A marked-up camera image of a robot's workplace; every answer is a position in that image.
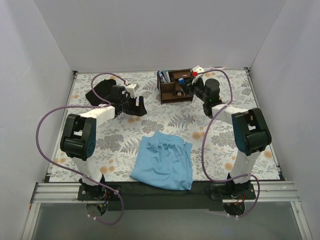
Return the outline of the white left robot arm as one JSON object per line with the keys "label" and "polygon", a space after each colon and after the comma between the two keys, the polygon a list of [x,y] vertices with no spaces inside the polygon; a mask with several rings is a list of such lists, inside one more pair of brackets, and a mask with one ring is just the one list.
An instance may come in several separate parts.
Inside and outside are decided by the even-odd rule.
{"label": "white left robot arm", "polygon": [[95,200],[106,196],[105,182],[100,168],[94,163],[93,154],[96,148],[97,128],[121,113],[132,116],[144,116],[147,111],[144,97],[137,96],[139,85],[130,83],[127,86],[112,85],[107,101],[81,114],[69,114],[66,118],[60,150],[71,158],[83,174],[79,182],[84,191]]}

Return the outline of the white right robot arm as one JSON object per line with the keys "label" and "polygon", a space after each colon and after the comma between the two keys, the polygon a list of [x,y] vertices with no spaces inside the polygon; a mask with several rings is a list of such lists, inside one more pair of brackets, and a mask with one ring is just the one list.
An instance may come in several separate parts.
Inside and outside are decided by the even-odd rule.
{"label": "white right robot arm", "polygon": [[220,98],[220,83],[209,78],[201,78],[192,84],[191,78],[180,78],[180,88],[190,96],[203,101],[203,111],[212,120],[232,125],[237,156],[227,180],[214,180],[222,185],[222,193],[237,199],[250,188],[250,179],[257,158],[272,142],[271,133],[261,109],[242,109],[223,103]]}

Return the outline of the brown wooden desk organizer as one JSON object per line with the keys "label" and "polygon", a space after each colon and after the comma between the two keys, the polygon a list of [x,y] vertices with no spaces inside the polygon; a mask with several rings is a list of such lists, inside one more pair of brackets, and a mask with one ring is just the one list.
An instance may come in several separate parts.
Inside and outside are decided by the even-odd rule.
{"label": "brown wooden desk organizer", "polygon": [[159,91],[160,103],[178,103],[178,102],[191,102],[193,97],[190,95],[185,95],[179,85],[179,78],[184,78],[185,80],[190,77],[190,68],[179,69],[179,70],[165,70],[168,72],[170,81],[162,83],[157,74],[157,89]]}

